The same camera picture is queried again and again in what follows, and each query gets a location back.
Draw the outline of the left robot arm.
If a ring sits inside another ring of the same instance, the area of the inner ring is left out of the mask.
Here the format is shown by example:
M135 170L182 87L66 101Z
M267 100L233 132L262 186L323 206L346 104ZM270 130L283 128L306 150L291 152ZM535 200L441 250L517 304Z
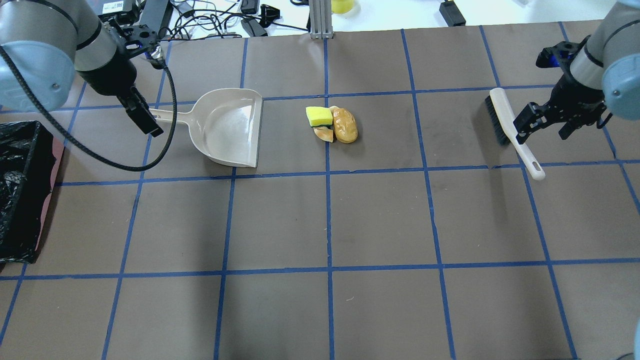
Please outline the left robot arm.
M144 134L160 136L131 61L158 48L155 30L106 25L84 0L1 2L1 49L47 111L66 103L80 76L97 94L117 98Z

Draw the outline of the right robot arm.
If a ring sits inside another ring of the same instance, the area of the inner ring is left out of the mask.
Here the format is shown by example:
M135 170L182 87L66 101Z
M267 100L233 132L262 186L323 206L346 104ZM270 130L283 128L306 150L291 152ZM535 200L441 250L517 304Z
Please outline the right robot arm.
M563 41L542 50L538 68L561 68L549 100L531 102L514 119L516 139L524 144L538 130L562 123L567 139L583 126L602 128L601 116L639 119L639 2L617 0L596 30L581 43Z

